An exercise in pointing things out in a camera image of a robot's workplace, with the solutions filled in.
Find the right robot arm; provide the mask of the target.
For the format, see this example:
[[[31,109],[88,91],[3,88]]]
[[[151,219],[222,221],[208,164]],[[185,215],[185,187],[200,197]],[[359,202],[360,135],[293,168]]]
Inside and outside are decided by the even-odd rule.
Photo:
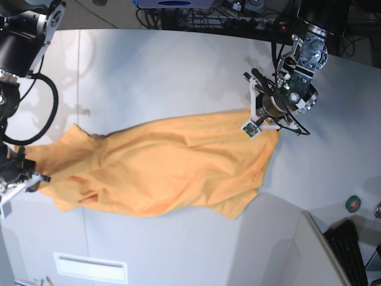
[[[34,69],[42,66],[65,8],[64,1],[1,1],[1,194],[32,191],[39,181],[49,181],[47,176],[35,172],[36,163],[26,159],[25,147],[44,136],[57,114],[57,87]],[[23,99],[19,78],[45,82],[53,96],[52,111],[44,127],[24,141],[6,135],[8,119]]]

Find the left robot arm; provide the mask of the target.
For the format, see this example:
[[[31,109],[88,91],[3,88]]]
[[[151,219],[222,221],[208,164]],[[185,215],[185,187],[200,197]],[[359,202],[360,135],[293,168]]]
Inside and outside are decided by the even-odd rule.
[[[278,56],[274,80],[258,69],[245,73],[251,96],[251,116],[245,129],[259,133],[264,129],[287,129],[298,135],[308,132],[295,115],[316,104],[318,92],[311,81],[328,58],[328,35],[343,36],[351,1],[301,1],[298,18],[307,24],[304,37],[292,35],[292,48]]]

